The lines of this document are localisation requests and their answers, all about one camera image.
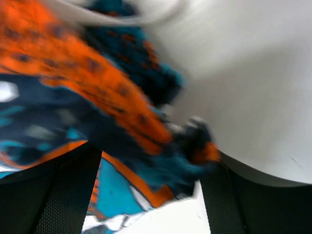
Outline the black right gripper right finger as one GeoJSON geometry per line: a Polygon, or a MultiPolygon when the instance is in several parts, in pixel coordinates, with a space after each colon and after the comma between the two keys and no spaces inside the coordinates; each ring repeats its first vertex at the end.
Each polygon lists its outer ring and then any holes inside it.
{"type": "Polygon", "coordinates": [[[222,154],[200,179],[213,234],[310,234],[312,186],[281,179],[222,154]]]}

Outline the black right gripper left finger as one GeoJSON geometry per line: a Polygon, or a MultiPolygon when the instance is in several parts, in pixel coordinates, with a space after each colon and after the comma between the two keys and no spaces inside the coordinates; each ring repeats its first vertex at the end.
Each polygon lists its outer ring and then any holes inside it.
{"type": "Polygon", "coordinates": [[[90,143],[0,181],[2,234],[79,234],[101,158],[90,143]]]}

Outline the colourful patterned shorts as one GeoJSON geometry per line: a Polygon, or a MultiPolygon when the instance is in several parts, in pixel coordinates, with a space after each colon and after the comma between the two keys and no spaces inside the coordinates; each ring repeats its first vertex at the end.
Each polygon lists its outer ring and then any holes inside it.
{"type": "Polygon", "coordinates": [[[190,196],[220,157],[204,122],[172,125],[162,109],[179,73],[138,26],[76,35],[39,0],[0,4],[0,163],[13,172],[93,143],[102,151],[88,234],[190,196]]]}

